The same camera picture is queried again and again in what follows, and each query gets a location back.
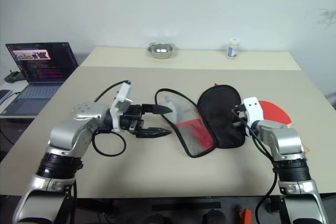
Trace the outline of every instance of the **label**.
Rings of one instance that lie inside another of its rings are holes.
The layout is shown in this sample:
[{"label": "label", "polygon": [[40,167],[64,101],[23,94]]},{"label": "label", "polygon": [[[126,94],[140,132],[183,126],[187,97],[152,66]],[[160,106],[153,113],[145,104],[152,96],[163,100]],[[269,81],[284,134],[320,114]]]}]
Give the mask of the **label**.
[{"label": "label", "polygon": [[238,54],[238,48],[229,47],[227,51],[227,56],[230,58],[236,58]]}]

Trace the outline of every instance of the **metal bowl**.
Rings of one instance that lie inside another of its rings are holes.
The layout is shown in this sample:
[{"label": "metal bowl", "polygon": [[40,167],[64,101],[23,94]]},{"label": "metal bowl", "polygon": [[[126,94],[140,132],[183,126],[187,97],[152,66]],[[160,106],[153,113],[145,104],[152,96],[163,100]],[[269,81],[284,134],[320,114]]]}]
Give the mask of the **metal bowl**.
[{"label": "metal bowl", "polygon": [[148,52],[157,59],[168,59],[174,51],[173,44],[151,43]]}]

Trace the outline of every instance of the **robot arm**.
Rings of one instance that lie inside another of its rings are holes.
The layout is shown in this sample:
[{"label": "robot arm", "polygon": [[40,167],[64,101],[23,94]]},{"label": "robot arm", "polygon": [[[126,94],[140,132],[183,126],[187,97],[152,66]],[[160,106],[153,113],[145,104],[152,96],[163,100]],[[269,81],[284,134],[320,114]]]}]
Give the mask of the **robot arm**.
[{"label": "robot arm", "polygon": [[160,137],[171,133],[162,128],[143,129],[144,113],[169,113],[160,105],[131,105],[132,90],[123,83],[109,108],[95,102],[75,106],[70,115],[51,131],[50,140],[36,174],[32,177],[13,216],[13,223],[66,223],[73,198],[70,190],[75,173],[97,132],[128,130],[136,137]]},{"label": "robot arm", "polygon": [[242,110],[247,115],[246,133],[253,130],[269,146],[273,171],[279,175],[280,217],[283,224],[328,224],[315,181],[309,174],[301,139],[294,129],[274,121],[264,120],[256,97],[247,98]]}]

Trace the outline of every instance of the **red ping pong paddle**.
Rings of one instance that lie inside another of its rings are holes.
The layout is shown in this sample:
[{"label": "red ping pong paddle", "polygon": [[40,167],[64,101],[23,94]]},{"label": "red ping pong paddle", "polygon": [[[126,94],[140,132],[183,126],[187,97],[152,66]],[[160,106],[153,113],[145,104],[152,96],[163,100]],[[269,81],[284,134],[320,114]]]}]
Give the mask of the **red ping pong paddle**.
[{"label": "red ping pong paddle", "polygon": [[290,125],[292,124],[292,120],[284,110],[271,102],[259,101],[259,103],[261,108],[263,109],[265,120],[283,123],[286,124],[287,127],[290,127]]}]

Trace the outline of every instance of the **orange clip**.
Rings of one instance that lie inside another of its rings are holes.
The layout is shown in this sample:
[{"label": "orange clip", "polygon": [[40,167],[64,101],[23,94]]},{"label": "orange clip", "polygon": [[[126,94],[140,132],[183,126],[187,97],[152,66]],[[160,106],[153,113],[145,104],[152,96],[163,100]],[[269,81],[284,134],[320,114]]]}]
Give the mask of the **orange clip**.
[{"label": "orange clip", "polygon": [[239,215],[240,215],[240,224],[252,223],[252,211],[250,209],[244,209],[244,211],[240,212]]}]

